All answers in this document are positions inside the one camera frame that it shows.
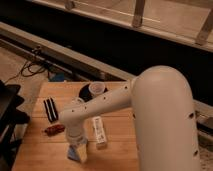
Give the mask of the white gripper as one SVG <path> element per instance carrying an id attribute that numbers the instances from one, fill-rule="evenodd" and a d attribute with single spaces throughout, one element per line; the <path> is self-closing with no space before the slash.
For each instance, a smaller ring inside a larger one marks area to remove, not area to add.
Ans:
<path id="1" fill-rule="evenodd" d="M 86 136 L 84 134 L 79 135 L 67 135 L 67 141 L 72 146 L 78 146 L 77 153 L 81 163 L 85 163 L 87 161 L 87 146 L 84 144 L 86 142 Z"/>

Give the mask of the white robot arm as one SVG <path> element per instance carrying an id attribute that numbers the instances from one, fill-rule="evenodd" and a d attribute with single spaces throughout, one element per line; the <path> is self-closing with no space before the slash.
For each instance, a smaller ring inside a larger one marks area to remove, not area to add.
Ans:
<path id="1" fill-rule="evenodd" d="M 69 144 L 85 139 L 86 119 L 130 107 L 140 171 L 200 171 L 196 115 L 190 85 L 168 66 L 154 66 L 121 87 L 59 114 Z"/>

